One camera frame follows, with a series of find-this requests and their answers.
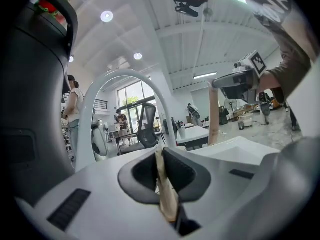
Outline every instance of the brown sleeve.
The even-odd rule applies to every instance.
[[[277,102],[280,104],[285,102],[288,96],[290,96],[294,89],[304,79],[310,67],[310,61],[301,64],[298,61],[284,59],[279,66],[267,70],[274,75],[281,85],[279,88],[271,89]]]

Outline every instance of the gray floor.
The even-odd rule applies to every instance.
[[[220,125],[218,143],[242,136],[250,141],[282,150],[288,144],[302,138],[301,131],[291,130],[290,112],[286,112],[284,108],[271,111],[269,125],[260,123],[262,120],[259,111],[254,113],[253,121],[253,126],[246,127],[244,130],[239,130],[238,122],[229,121],[228,124]],[[125,139],[125,146],[121,147],[121,149],[125,149],[128,146],[129,141]],[[108,158],[117,156],[118,149],[115,142],[108,143],[108,149]]]

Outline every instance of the railing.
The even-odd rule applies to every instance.
[[[69,99],[69,96],[70,96],[70,93],[63,94],[62,99],[61,99],[61,103],[66,104]],[[108,101],[96,98],[94,101],[94,107],[96,109],[100,109],[100,110],[107,110],[108,109]]]

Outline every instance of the round ceiling light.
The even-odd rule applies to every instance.
[[[136,53],[135,55],[133,55],[135,60],[141,60],[142,59],[142,55],[141,53]]]
[[[114,14],[111,11],[106,10],[103,13],[101,13],[100,18],[103,22],[110,22],[114,18]]]

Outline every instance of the white curved handle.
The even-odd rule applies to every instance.
[[[146,76],[141,73],[132,70],[132,69],[121,69],[113,72],[107,72],[102,76],[98,77],[90,86],[87,93],[85,94],[85,98],[82,104],[82,110],[80,113],[80,121],[79,121],[79,133],[78,133],[78,147],[76,154],[76,162],[75,162],[75,171],[78,172],[84,167],[91,165],[96,162],[94,152],[92,150],[91,144],[91,124],[92,124],[92,114],[94,111],[95,100],[100,92],[100,90],[112,79],[119,77],[132,77],[139,79],[145,82],[148,86],[150,86],[154,93],[160,99],[165,116],[168,120],[168,130],[169,130],[169,139],[168,145],[173,148],[176,146],[176,138],[174,133],[174,128],[171,123],[171,115],[169,113],[169,109],[165,98],[161,94],[159,88]]]

